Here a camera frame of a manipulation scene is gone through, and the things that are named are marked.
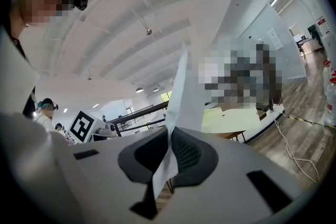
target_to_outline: red sign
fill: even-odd
[[[317,24],[318,25],[321,25],[321,24],[323,24],[323,23],[325,23],[326,21],[325,21],[325,19],[323,18],[322,20],[320,20],[319,22],[317,22]]]

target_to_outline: caution tape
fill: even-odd
[[[336,126],[328,126],[328,125],[324,125],[320,122],[314,122],[314,121],[309,121],[309,120],[305,120],[305,119],[301,119],[301,118],[296,118],[296,117],[292,117],[292,116],[287,116],[284,114],[285,117],[290,118],[292,120],[298,120],[298,121],[304,121],[304,122],[309,122],[310,124],[317,124],[317,125],[321,125],[321,126],[325,126],[325,127],[329,127],[332,129],[336,129]]]

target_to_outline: white cable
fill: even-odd
[[[307,177],[308,177],[310,180],[312,180],[314,183],[317,183],[314,179],[312,179],[309,175],[307,175],[306,172],[303,171],[303,169],[302,169],[302,168],[300,167],[300,165],[297,163],[297,161],[309,162],[309,163],[314,167],[314,169],[315,169],[315,171],[316,171],[317,181],[320,181],[319,172],[317,171],[317,169],[316,169],[314,163],[313,163],[312,161],[308,160],[308,159],[298,159],[298,158],[295,158],[295,157],[294,157],[294,154],[293,154],[293,152],[292,152],[292,150],[290,149],[290,146],[289,146],[289,144],[288,144],[288,141],[287,141],[286,137],[284,136],[284,134],[283,134],[283,133],[281,132],[281,130],[280,130],[279,122],[277,122],[277,121],[274,119],[274,123],[275,123],[276,127],[278,128],[279,133],[281,134],[281,136],[282,136],[284,142],[286,143],[286,150],[287,150],[287,154],[288,154],[288,156],[289,156],[292,160],[294,160],[295,164],[299,167],[299,169],[301,170],[301,172],[302,172],[305,176],[307,176]]]

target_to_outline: white shirt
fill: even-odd
[[[55,131],[55,128],[53,127],[50,118],[48,118],[41,112],[34,117],[33,121],[41,124],[47,132]]]

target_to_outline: bottle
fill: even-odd
[[[327,87],[330,84],[331,79],[331,67],[330,61],[324,61],[324,69],[323,69],[323,87],[324,87],[324,94],[327,94]]]
[[[332,78],[330,82],[325,93],[327,102],[321,122],[324,125],[336,126],[336,78]]]

